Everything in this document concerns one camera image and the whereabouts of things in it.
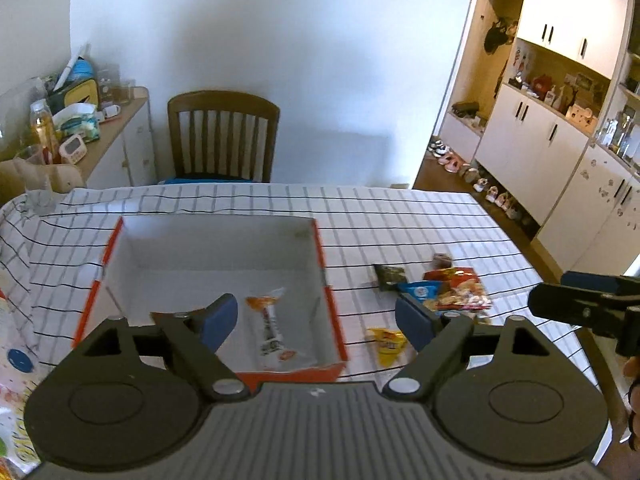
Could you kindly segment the right hand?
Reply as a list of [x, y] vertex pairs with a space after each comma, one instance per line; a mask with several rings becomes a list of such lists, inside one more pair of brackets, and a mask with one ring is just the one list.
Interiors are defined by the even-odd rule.
[[628, 378], [632, 378], [632, 383], [629, 386], [627, 398], [630, 406], [630, 413], [628, 417], [628, 429], [630, 431], [630, 437], [628, 440], [629, 447], [633, 451], [639, 449], [639, 411], [640, 411], [640, 363], [638, 356], [631, 358], [623, 369], [624, 375]]

